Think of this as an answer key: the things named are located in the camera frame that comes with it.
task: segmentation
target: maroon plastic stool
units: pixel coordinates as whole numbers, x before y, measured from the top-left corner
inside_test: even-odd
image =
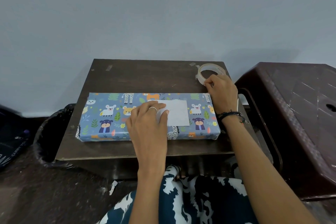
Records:
[[[304,200],[336,197],[336,69],[260,62],[236,86],[293,191]]]

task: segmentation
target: black trash bag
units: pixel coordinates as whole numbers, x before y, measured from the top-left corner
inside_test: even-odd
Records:
[[[32,144],[25,118],[0,106],[0,170]]]
[[[55,112],[42,123],[35,135],[33,143],[34,154],[38,161],[45,167],[74,167],[66,161],[56,160],[55,156],[60,147],[75,105],[76,104],[69,104],[64,109]]]

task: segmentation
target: animal print wrapping paper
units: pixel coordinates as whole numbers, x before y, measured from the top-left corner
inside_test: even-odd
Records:
[[[208,93],[90,93],[76,138],[83,141],[130,140],[126,119],[131,110],[150,100],[186,100],[189,126],[169,126],[167,137],[217,139],[221,130]]]

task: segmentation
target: patterned pants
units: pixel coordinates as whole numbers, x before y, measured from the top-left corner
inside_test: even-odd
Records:
[[[159,195],[159,223],[258,223],[243,182],[194,176],[174,181],[179,167],[167,167]],[[128,223],[136,191],[129,193],[99,224]]]

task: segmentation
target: black bracelet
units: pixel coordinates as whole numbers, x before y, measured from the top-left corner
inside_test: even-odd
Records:
[[[240,123],[245,122],[245,118],[241,112],[233,112],[232,110],[230,112],[222,112],[221,114],[218,115],[218,119],[223,120],[225,117],[230,116],[230,115],[238,115],[242,119]]]

